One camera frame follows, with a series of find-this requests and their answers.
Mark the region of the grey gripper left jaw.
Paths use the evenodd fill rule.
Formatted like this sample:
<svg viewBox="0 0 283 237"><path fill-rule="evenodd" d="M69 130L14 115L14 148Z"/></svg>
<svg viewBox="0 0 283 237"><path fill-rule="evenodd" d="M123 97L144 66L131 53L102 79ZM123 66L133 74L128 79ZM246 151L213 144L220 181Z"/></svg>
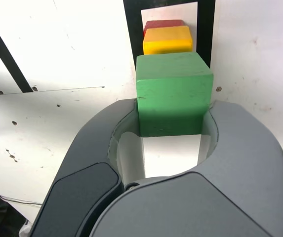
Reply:
<svg viewBox="0 0 283 237"><path fill-rule="evenodd" d="M119 100L77 133L32 226L32 237L87 237L127 184L145 178L136 99Z"/></svg>

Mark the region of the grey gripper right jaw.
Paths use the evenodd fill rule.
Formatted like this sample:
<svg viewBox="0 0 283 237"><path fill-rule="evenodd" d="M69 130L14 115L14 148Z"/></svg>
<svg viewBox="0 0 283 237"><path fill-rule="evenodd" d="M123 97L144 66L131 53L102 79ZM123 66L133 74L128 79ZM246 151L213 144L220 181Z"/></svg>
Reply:
<svg viewBox="0 0 283 237"><path fill-rule="evenodd" d="M148 178L116 198L93 237L283 237L283 150L234 103L204 116L207 157L170 177Z"/></svg>

